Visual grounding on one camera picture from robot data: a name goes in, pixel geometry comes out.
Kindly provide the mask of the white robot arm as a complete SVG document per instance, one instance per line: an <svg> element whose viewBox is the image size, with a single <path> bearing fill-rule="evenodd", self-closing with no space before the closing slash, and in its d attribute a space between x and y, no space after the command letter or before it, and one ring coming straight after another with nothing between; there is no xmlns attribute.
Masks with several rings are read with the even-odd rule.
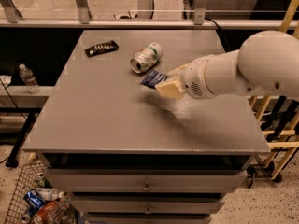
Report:
<svg viewBox="0 0 299 224"><path fill-rule="evenodd" d="M249 37L240 49L207 55L168 73L155 86L167 98L278 95L299 99L299 39L279 31Z"/></svg>

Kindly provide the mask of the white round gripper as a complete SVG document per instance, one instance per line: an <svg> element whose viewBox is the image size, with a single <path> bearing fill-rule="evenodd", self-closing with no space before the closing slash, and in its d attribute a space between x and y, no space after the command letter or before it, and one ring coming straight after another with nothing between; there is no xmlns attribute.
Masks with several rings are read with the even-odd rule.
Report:
<svg viewBox="0 0 299 224"><path fill-rule="evenodd" d="M180 99L187 92L193 99L211 99L215 95L206 84L205 68L212 55L197 58L188 64L177 67L167 73L169 77L182 77L168 79L155 86L156 91L163 97Z"/></svg>

